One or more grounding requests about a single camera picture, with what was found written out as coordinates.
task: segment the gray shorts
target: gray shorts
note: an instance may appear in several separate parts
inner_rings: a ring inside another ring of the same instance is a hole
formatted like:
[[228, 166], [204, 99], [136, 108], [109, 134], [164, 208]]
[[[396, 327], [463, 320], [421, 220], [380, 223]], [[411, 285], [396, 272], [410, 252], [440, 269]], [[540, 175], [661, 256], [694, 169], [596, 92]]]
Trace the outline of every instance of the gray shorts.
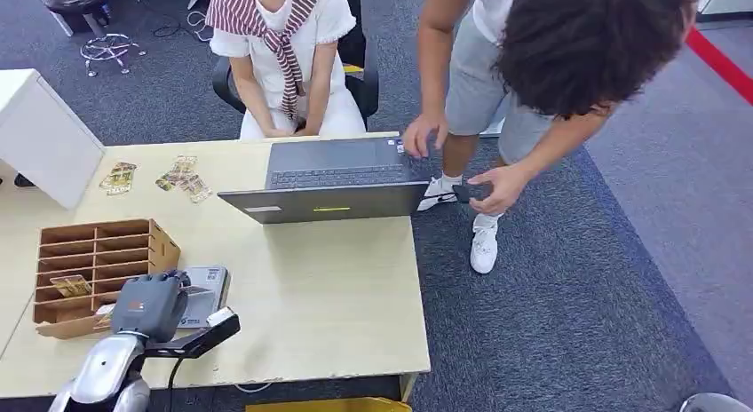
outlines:
[[[507, 95], [501, 76], [492, 68], [499, 48], [484, 37], [468, 12], [460, 24], [449, 63], [449, 91], [445, 112], [449, 131], [478, 135], [485, 131]], [[504, 112], [499, 154], [506, 163], [525, 157], [549, 129], [552, 117], [539, 115], [518, 103], [514, 91]]]

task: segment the office chair base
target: office chair base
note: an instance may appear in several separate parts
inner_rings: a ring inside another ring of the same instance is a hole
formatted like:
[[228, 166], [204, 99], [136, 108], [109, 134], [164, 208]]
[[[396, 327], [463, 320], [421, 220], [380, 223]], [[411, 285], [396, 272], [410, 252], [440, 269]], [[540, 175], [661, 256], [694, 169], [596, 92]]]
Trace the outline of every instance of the office chair base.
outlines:
[[133, 42], [128, 36], [118, 33], [108, 33], [91, 39], [81, 47], [81, 56], [85, 58], [86, 74], [94, 77], [97, 72], [91, 68], [93, 61], [107, 61], [114, 59], [120, 66], [120, 73], [128, 75], [131, 70], [125, 65], [121, 57], [132, 47], [138, 48], [139, 55], [147, 55], [147, 52]]

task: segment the white shirt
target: white shirt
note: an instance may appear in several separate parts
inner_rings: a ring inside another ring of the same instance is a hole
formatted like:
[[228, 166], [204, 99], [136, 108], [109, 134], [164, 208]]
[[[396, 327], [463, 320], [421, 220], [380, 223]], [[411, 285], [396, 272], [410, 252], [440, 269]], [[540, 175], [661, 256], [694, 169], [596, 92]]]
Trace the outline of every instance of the white shirt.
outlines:
[[502, 42], [502, 31], [510, 14], [513, 0], [476, 0], [473, 21], [481, 34], [493, 44]]
[[[285, 0], [276, 12], [268, 11], [257, 0], [257, 9], [268, 28], [282, 31], [293, 8], [293, 0]], [[355, 26], [348, 0], [319, 0], [311, 15], [301, 28], [290, 38], [293, 51], [304, 78], [304, 90], [309, 91], [313, 65], [313, 51], [317, 44], [331, 44], [345, 36]], [[278, 108], [282, 103], [285, 78], [277, 58], [264, 42], [256, 36], [241, 36], [223, 30], [214, 30], [210, 47], [217, 55], [225, 57], [245, 57], [249, 55], [254, 65], [254, 76], [264, 90], [267, 105]], [[339, 54], [332, 65], [330, 93], [345, 88], [345, 70]]]

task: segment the laptop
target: laptop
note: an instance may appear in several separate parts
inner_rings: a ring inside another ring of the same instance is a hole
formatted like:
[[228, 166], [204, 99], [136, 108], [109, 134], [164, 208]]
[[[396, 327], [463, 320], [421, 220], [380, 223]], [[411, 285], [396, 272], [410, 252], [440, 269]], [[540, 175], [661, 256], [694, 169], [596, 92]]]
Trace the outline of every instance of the laptop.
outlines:
[[218, 196], [262, 224], [406, 216], [429, 182], [399, 138], [274, 143], [266, 189]]

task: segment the wooden organizer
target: wooden organizer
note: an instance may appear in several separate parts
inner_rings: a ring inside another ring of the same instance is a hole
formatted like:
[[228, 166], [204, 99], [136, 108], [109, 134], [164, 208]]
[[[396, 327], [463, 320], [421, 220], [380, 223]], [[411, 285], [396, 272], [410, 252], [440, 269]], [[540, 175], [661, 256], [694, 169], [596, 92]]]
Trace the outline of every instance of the wooden organizer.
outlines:
[[[179, 258], [178, 245], [152, 219], [43, 229], [34, 292], [37, 332], [66, 339], [107, 329], [98, 326], [102, 316], [95, 313], [117, 300], [127, 280], [176, 268]], [[66, 298], [50, 282], [74, 274], [89, 282], [90, 295]]]

